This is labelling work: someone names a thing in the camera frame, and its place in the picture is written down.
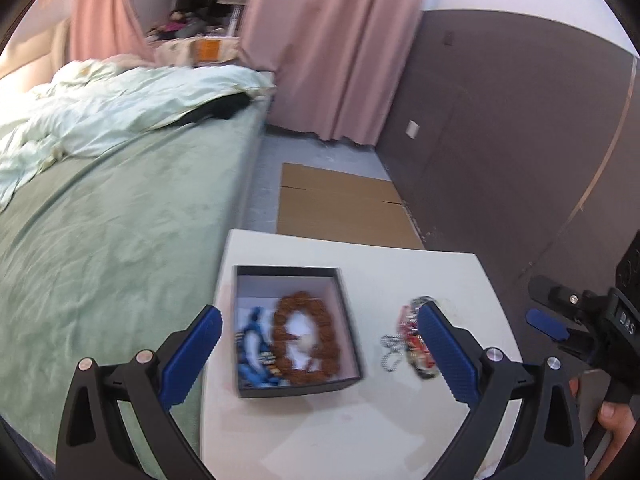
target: curtain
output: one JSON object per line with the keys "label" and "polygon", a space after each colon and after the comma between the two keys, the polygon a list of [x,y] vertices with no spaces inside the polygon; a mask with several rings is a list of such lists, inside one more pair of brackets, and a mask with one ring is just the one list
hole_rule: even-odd
{"label": "curtain", "polygon": [[71,15],[71,59],[137,54],[152,61],[130,0],[75,0]]}
{"label": "curtain", "polygon": [[423,0],[249,0],[241,59],[276,73],[269,122],[375,144]]}

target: silver bolt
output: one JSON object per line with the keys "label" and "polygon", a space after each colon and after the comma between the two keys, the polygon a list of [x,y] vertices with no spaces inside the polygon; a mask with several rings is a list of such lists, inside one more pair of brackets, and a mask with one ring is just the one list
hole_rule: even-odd
{"label": "silver bolt", "polygon": [[153,358],[154,353],[151,350],[141,350],[136,354],[136,361],[138,361],[141,365],[146,365]]}
{"label": "silver bolt", "polygon": [[489,361],[493,361],[494,363],[499,363],[504,358],[504,354],[498,348],[488,348],[486,351],[486,356]]}
{"label": "silver bolt", "polygon": [[90,357],[85,357],[84,359],[80,359],[80,362],[78,363],[78,368],[83,372],[85,372],[89,368],[91,368],[92,364],[94,364],[94,360],[91,359]]}
{"label": "silver bolt", "polygon": [[560,359],[558,359],[557,357],[550,357],[549,359],[546,360],[546,364],[552,370],[559,370],[560,367],[562,366]]}

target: headboard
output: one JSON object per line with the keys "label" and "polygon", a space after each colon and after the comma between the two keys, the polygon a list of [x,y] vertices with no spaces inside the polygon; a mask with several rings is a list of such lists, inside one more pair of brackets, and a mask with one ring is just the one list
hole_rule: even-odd
{"label": "headboard", "polygon": [[68,30],[63,20],[21,43],[10,41],[0,54],[0,96],[51,82],[66,63]]}

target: floor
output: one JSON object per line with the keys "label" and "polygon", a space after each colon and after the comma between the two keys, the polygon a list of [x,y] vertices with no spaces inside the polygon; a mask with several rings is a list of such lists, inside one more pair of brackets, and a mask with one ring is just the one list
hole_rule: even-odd
{"label": "floor", "polygon": [[276,232],[284,162],[389,180],[372,147],[358,146],[348,140],[322,142],[312,134],[294,134],[267,126],[254,169],[245,229]]}

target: table top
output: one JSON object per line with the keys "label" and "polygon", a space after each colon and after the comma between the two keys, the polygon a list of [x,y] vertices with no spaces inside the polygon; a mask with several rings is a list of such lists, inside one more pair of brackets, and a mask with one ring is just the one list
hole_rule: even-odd
{"label": "table top", "polygon": [[[460,428],[468,408],[442,377],[423,381],[406,361],[389,373],[380,336],[393,334],[404,304],[431,296],[454,326],[484,347],[521,360],[513,333],[473,254],[327,242],[232,230],[214,305],[232,319],[236,265],[340,267],[365,378],[340,392],[240,399],[227,323],[205,368],[200,455],[218,480],[420,479]],[[513,429],[511,402],[483,464],[497,463]]]}

